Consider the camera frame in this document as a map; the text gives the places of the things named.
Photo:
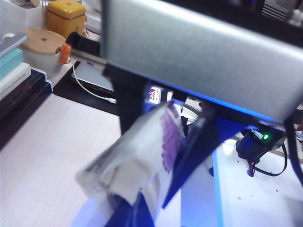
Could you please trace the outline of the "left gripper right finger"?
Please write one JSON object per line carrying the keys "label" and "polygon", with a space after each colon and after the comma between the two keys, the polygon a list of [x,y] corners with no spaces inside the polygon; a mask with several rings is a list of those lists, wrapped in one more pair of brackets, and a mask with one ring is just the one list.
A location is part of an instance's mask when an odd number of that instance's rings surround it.
{"label": "left gripper right finger", "polygon": [[133,227],[154,227],[154,222],[149,212],[144,195],[139,192],[132,211]]}

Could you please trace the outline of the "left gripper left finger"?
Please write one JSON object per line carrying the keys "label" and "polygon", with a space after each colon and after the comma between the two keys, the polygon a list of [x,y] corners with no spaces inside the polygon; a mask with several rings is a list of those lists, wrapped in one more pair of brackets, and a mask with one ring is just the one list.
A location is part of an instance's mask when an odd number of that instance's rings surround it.
{"label": "left gripper left finger", "polygon": [[133,207],[122,199],[105,227],[129,227],[131,225],[132,211]]}

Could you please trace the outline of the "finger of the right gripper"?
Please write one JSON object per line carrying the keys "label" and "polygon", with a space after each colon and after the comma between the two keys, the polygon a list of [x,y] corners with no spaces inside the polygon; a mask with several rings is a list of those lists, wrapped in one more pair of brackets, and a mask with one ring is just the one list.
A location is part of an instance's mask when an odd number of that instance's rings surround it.
{"label": "finger of the right gripper", "polygon": [[217,145],[217,110],[209,108],[198,116],[190,132],[181,142],[173,166],[172,181],[162,207],[165,208],[195,169],[211,154]]}
{"label": "finger of the right gripper", "polygon": [[143,113],[145,79],[137,76],[113,76],[121,134],[125,134]]}

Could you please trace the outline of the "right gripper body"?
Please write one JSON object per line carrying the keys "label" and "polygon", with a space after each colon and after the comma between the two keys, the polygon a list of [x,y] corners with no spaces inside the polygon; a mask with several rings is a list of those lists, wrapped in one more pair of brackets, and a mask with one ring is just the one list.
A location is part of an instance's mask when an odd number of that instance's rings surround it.
{"label": "right gripper body", "polygon": [[[76,57],[81,57],[82,59],[99,65],[105,65],[105,77],[108,78],[111,81],[111,78],[113,76],[137,76],[141,77],[137,74],[128,72],[126,70],[114,67],[110,64],[105,64],[104,60],[100,57],[100,42],[93,41],[90,39],[87,39],[83,36],[80,36],[77,32],[71,33],[66,43],[68,46],[71,47],[71,54]],[[183,105],[185,103],[185,100],[190,97],[190,94],[187,92],[183,92],[180,89],[172,88],[169,86],[164,85],[163,83],[156,82],[150,79],[145,79],[145,90],[144,90],[144,101],[143,101],[143,113],[146,113],[150,109],[150,105],[145,102],[147,99],[147,90],[151,85],[158,85],[161,88],[165,90],[172,91],[172,100],[178,104]],[[203,100],[202,98],[199,98],[199,101],[201,101],[203,104],[209,106],[210,108],[216,108],[217,110],[217,117],[221,117],[227,120],[230,120],[232,122],[240,123],[242,125],[245,125],[248,129],[262,129],[262,130],[268,130],[268,131],[285,131],[285,128],[282,124],[274,124],[269,121],[265,121],[263,119],[260,119],[258,117],[253,116],[252,114],[247,113],[247,111],[242,110],[236,110],[234,107],[229,108],[225,105],[220,105],[215,102],[211,102],[208,100]]]}

